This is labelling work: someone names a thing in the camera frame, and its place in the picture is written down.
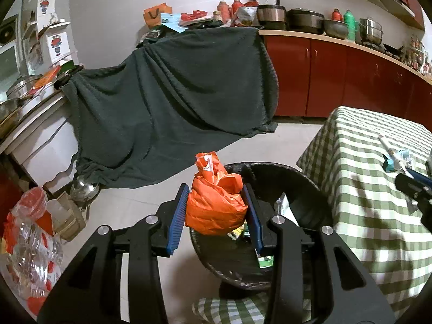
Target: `black round fan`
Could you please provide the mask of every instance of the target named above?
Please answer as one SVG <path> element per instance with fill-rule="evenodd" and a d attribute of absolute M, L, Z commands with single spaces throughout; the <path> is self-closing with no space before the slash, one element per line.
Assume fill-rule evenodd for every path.
<path fill-rule="evenodd" d="M 7 44 L 15 39 L 15 30 L 12 25 L 0 29 L 0 44 Z"/>

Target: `crumpled orange bag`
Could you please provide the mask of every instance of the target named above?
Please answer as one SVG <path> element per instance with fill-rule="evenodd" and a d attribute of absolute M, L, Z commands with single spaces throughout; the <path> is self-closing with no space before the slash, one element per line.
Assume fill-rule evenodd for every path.
<path fill-rule="evenodd" d="M 198 173 L 187 199 L 186 226 L 204 235 L 224 235 L 243 225 L 248 207 L 240 196 L 243 181 L 228 174 L 216 152 L 199 153 Z"/>

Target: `frying pan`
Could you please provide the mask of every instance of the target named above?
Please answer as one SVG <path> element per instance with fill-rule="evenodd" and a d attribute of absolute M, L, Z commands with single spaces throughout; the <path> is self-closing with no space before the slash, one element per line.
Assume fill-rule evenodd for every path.
<path fill-rule="evenodd" d="M 402 50 L 403 50 L 403 46 L 401 46 L 401 47 L 399 47 L 399 49 L 395 49 L 394 47 L 391 47 L 391 46 L 389 46 L 389 45 L 386 45 L 386 44 L 384 44 L 384 48 L 388 51 L 388 52 L 390 52 L 392 55 L 395 55 L 395 56 L 402 56 L 402 54 L 403 54 L 403 52 L 402 52 Z"/>

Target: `green cloth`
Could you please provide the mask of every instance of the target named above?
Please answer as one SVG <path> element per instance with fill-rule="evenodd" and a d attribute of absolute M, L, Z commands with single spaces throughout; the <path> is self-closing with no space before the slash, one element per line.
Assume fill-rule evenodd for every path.
<path fill-rule="evenodd" d="M 77 174 L 107 187 L 156 184 L 200 152 L 274 131 L 277 77 L 255 28 L 186 31 L 62 88 Z"/>
<path fill-rule="evenodd" d="M 382 169 L 386 152 L 377 139 L 379 134 L 385 135 L 393 148 L 409 149 L 416 171 L 427 175 L 431 132 L 408 120 L 348 107 L 333 111 L 297 165 L 328 198 L 334 229 L 368 269 L 399 317 L 432 272 L 432 235 L 421 224 L 420 211 L 409 214 L 406 197 L 394 185 L 397 173 Z M 305 293 L 304 320 L 310 318 L 307 298 Z M 251 300 L 257 311 L 253 323 L 264 323 L 266 305 Z M 225 303 L 200 299 L 193 305 L 194 313 L 210 323 L 251 322 L 238 301 L 222 306 L 223 315 L 214 320 L 218 317 L 210 308 L 217 308 L 218 301 Z M 226 312 L 238 320 L 234 323 Z"/>

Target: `wooden countertop edge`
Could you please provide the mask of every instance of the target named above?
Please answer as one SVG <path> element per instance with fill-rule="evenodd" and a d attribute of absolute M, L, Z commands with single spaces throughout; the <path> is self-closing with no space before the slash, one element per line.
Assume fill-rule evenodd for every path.
<path fill-rule="evenodd" d="M 314 39 L 314 40 L 321 40 L 321 41 L 327 41 L 329 43 L 335 43 L 335 44 L 339 44 L 339 45 L 345 45 L 345 46 L 349 46 L 349 47 L 353 47 L 355 49 L 359 49 L 365 52 L 369 52 L 372 53 L 373 55 L 376 55 L 378 57 L 384 58 L 390 62 L 393 62 L 394 64 L 397 64 L 398 66 L 401 66 L 403 68 L 405 68 L 406 70 L 410 71 L 411 73 L 417 75 L 418 77 L 420 77 L 421 79 L 423 79 L 425 82 L 427 82 L 429 85 L 432 85 L 432 81 L 426 79 L 423 75 L 421 75 L 419 72 L 416 72 L 414 69 L 408 67 L 407 65 L 403 64 L 402 62 L 397 61 L 396 59 L 384 55 L 381 52 L 369 49 L 368 47 L 365 47 L 363 45 L 358 45 L 356 43 L 353 43 L 351 41 L 347 41 L 347 40 L 340 40 L 340 39 L 336 39 L 336 38 L 331 38 L 330 36 L 327 35 L 317 35 L 317 34 L 309 34 L 309 33 L 301 33 L 298 31 L 277 31 L 277 30 L 260 30 L 259 31 L 260 35 L 277 35 L 277 36 L 296 36 L 297 38 L 307 38 L 307 39 Z"/>

